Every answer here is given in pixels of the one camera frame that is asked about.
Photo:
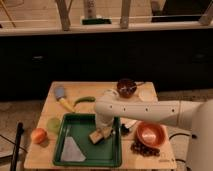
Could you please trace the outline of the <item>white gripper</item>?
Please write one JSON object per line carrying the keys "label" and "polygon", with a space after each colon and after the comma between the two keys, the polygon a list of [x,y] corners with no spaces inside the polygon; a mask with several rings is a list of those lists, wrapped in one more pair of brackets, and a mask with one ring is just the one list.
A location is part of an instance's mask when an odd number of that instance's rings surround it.
{"label": "white gripper", "polygon": [[114,118],[111,116],[104,116],[104,115],[95,116],[96,129],[104,138],[108,138],[110,136],[113,121]]}

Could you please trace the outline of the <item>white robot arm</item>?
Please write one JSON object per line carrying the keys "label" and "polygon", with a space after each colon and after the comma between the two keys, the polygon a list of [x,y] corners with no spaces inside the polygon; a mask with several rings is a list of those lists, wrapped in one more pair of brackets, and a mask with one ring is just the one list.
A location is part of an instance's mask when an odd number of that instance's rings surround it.
{"label": "white robot arm", "polygon": [[213,171],[213,100],[131,102],[121,101],[115,90],[106,90],[94,110],[99,122],[118,116],[188,130],[186,171]]}

